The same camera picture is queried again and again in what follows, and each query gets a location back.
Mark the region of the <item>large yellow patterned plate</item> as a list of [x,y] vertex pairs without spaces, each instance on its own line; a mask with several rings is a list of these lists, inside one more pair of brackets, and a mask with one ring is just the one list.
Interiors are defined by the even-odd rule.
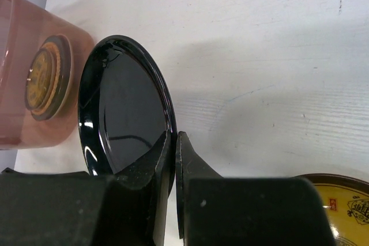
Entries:
[[35,120],[49,120],[62,110],[73,74],[69,39],[63,34],[46,38],[33,58],[25,83],[25,106]]

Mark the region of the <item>black glossy plate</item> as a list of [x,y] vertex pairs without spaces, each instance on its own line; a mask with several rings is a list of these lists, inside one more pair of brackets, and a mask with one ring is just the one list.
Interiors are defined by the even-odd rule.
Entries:
[[139,42],[111,35],[95,45],[78,91],[78,131],[92,176],[124,170],[164,133],[176,141],[170,92],[157,63]]

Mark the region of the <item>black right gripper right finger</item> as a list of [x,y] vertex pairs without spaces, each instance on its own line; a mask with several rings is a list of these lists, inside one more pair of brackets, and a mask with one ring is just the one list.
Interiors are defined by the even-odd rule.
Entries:
[[302,177],[222,177],[181,131],[176,203],[184,245],[335,245],[322,201]]

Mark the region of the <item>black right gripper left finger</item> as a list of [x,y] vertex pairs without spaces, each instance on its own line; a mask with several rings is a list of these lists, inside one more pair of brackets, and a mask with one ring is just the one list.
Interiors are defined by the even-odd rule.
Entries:
[[1,173],[2,245],[163,245],[169,134],[116,175]]

